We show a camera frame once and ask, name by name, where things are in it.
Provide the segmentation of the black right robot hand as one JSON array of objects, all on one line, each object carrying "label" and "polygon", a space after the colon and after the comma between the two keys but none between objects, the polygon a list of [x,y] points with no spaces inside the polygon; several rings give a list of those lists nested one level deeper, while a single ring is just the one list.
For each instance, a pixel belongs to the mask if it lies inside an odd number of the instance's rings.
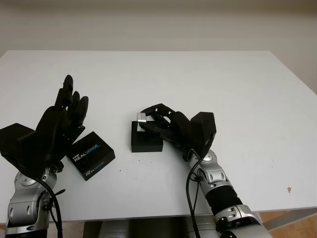
[{"label": "black right robot hand", "polygon": [[142,110],[141,113],[154,119],[140,123],[140,127],[146,132],[159,135],[161,139],[185,152],[190,149],[199,152],[199,145],[193,137],[191,123],[182,112],[174,111],[164,104],[157,104]]}]

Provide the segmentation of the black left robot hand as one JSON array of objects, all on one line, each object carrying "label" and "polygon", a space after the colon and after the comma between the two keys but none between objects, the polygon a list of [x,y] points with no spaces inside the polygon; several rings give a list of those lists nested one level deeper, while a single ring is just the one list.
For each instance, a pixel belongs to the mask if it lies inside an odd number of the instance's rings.
[{"label": "black left robot hand", "polygon": [[73,78],[67,75],[55,104],[46,109],[36,127],[43,142],[40,157],[46,164],[60,161],[84,131],[88,104],[89,98],[73,90]]}]

